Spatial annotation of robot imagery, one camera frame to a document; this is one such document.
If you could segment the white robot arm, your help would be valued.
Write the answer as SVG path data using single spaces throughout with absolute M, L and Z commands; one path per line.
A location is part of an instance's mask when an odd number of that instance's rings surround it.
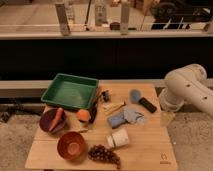
M 169 125 L 185 102 L 213 118 L 213 90 L 203 84 L 206 79 L 207 72 L 199 64 L 186 65 L 166 74 L 165 88 L 158 96 L 163 110 L 160 117 L 162 127 Z

